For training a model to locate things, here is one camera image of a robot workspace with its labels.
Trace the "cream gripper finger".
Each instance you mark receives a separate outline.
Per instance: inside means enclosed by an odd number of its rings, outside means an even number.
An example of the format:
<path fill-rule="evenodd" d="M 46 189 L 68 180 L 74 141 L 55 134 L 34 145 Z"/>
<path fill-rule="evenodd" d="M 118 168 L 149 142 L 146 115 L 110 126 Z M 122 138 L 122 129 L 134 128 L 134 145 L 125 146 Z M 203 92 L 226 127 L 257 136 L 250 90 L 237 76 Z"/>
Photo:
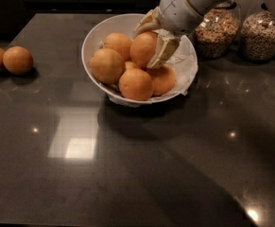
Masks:
<path fill-rule="evenodd" d="M 146 67 L 149 69 L 158 69 L 162 67 L 173 56 L 179 46 L 179 37 L 170 34 L 159 34 L 155 54 Z"/>
<path fill-rule="evenodd" d="M 159 8 L 151 9 L 136 25 L 133 30 L 133 37 L 137 37 L 138 35 L 153 31 L 161 28 L 161 23 L 159 21 Z"/>

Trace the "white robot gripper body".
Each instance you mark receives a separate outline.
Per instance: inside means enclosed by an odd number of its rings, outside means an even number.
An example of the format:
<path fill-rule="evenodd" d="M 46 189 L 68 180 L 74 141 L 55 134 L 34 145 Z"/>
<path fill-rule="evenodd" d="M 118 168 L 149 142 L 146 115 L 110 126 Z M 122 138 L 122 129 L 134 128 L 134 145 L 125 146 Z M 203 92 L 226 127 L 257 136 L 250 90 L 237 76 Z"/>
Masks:
<path fill-rule="evenodd" d="M 158 6 L 161 28 L 176 36 L 190 34 L 203 20 L 188 0 L 161 0 Z"/>

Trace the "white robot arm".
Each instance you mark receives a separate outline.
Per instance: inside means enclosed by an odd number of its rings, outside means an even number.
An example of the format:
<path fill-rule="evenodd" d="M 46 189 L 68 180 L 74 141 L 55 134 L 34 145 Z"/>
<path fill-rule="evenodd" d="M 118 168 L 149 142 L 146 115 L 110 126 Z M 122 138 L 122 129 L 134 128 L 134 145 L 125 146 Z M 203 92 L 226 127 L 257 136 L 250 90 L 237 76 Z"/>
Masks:
<path fill-rule="evenodd" d="M 212 8 L 231 0 L 160 0 L 137 24 L 133 35 L 160 29 L 154 56 L 147 68 L 159 68 L 167 62 L 180 45 L 180 38 L 189 35 L 204 20 Z M 262 0 L 275 18 L 275 0 Z"/>

